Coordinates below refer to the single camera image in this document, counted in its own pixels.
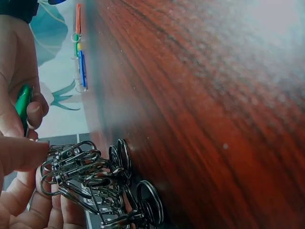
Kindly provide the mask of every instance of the metal clip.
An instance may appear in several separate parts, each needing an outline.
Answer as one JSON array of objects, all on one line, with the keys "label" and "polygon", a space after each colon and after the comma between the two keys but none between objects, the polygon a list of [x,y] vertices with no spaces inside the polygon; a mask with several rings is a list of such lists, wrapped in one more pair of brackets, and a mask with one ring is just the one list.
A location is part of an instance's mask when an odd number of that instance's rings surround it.
[{"label": "metal clip", "polygon": [[[109,147],[109,159],[102,158],[91,141],[51,146],[41,166],[41,177],[40,187],[45,195],[63,195],[86,211],[99,215],[101,229],[129,229],[131,224],[136,228],[157,227],[164,221],[161,200],[151,183],[141,181],[136,188],[137,198],[132,194],[132,163],[122,139],[116,146]],[[46,191],[44,183],[57,184],[58,191]],[[150,193],[149,198],[142,197],[144,187]],[[131,212],[126,211],[124,196]],[[108,215],[115,219],[105,220]]]}]

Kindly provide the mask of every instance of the wooden table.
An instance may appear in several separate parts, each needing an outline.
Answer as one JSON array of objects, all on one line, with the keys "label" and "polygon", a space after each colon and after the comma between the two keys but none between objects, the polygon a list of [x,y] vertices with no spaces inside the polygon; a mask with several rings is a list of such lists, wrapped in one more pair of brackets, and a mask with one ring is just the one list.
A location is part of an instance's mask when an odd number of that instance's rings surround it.
[{"label": "wooden table", "polygon": [[84,105],[179,228],[305,227],[305,4],[84,0]]}]

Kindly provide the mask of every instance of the metal ring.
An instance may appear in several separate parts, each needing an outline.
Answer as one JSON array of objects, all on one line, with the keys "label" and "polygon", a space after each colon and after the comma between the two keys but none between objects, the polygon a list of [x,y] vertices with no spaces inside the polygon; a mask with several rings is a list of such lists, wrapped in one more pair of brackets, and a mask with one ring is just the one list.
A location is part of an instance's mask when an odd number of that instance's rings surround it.
[{"label": "metal ring", "polygon": [[74,32],[74,33],[72,33],[72,35],[71,35],[71,41],[72,41],[72,43],[78,43],[78,42],[80,42],[80,40],[81,40],[81,35],[79,35],[78,40],[75,41],[75,40],[73,39],[73,36],[74,36],[75,34],[77,34],[77,33]]},{"label": "metal ring", "polygon": [[144,206],[145,204],[143,204],[144,199],[142,198],[142,187],[143,186],[145,186],[151,193],[152,198],[155,201],[156,208],[158,210],[157,217],[154,217],[153,219],[150,218],[150,215],[147,214],[147,212],[146,212],[147,220],[149,221],[149,223],[151,225],[158,227],[158,226],[162,225],[164,222],[164,210],[163,210],[163,205],[162,205],[161,199],[158,195],[156,188],[147,180],[142,180],[138,183],[137,188],[136,188],[136,195],[137,195],[137,199],[139,201],[141,209],[145,209],[145,207],[146,207],[146,206]]},{"label": "metal ring", "polygon": [[134,196],[133,196],[133,194],[132,194],[130,188],[129,188],[128,186],[125,185],[125,186],[123,187],[123,189],[124,189],[125,195],[126,195],[126,197],[127,197],[127,200],[128,200],[128,202],[129,202],[130,206],[132,207],[132,210],[138,211],[137,202],[136,202],[136,200],[135,200],[135,198],[134,198]]},{"label": "metal ring", "polygon": [[[125,169],[125,175],[128,180],[132,177],[132,162],[129,158],[128,148],[125,140],[119,139],[117,143],[118,154],[121,162],[121,166]],[[123,163],[123,154],[125,155],[126,162]]]},{"label": "metal ring", "polygon": [[43,188],[43,183],[45,182],[44,180],[46,179],[47,175],[45,175],[45,176],[43,176],[43,177],[41,178],[41,181],[40,181],[40,189],[41,189],[41,191],[42,191],[45,195],[47,195],[47,196],[56,196],[56,195],[60,194],[60,193],[61,193],[60,191],[57,191],[57,192],[48,192],[48,191],[46,191],[46,190]]},{"label": "metal ring", "polygon": [[108,153],[109,153],[109,160],[112,163],[113,167],[121,166],[120,157],[116,146],[114,145],[109,146]]}]

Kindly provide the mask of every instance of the finger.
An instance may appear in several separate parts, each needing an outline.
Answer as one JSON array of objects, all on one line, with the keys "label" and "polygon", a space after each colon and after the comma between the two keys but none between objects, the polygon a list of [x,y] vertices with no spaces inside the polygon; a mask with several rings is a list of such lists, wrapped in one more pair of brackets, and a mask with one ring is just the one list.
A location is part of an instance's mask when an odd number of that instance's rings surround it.
[{"label": "finger", "polygon": [[3,28],[2,25],[0,28],[0,131],[5,136],[22,137],[22,123],[8,92],[8,84],[15,69],[17,37],[13,30]]},{"label": "finger", "polygon": [[81,206],[61,196],[61,210],[64,229],[86,228],[85,212]]},{"label": "finger", "polygon": [[[30,210],[18,215],[20,222],[31,228],[45,228],[48,225],[50,212],[52,209],[52,199],[50,196],[43,194],[40,188],[41,174],[40,169],[36,171],[36,191],[34,192]],[[50,192],[51,185],[44,182],[43,188]]]},{"label": "finger", "polygon": [[49,143],[26,138],[0,137],[0,146],[0,161],[5,176],[14,170],[24,172],[37,168],[49,151]]},{"label": "finger", "polygon": [[10,212],[17,216],[21,214],[35,188],[35,171],[23,173],[18,172],[17,177],[13,179],[7,191],[3,191],[0,197],[0,203]]},{"label": "finger", "polygon": [[[52,192],[58,191],[58,185],[51,186]],[[63,228],[63,217],[61,211],[61,196],[52,197],[52,210],[50,213],[48,228],[61,229]]]},{"label": "finger", "polygon": [[46,116],[49,112],[49,105],[43,95],[40,92],[36,92],[33,95],[33,101],[39,102],[42,105],[42,115],[43,117]]},{"label": "finger", "polygon": [[37,140],[38,139],[38,133],[33,129],[29,129],[28,138],[33,139],[33,140]]},{"label": "finger", "polygon": [[32,102],[27,107],[28,122],[31,129],[37,129],[42,122],[42,105],[39,102]]},{"label": "finger", "polygon": [[4,136],[23,137],[23,127],[15,107],[10,102],[6,85],[0,80],[0,131]]}]

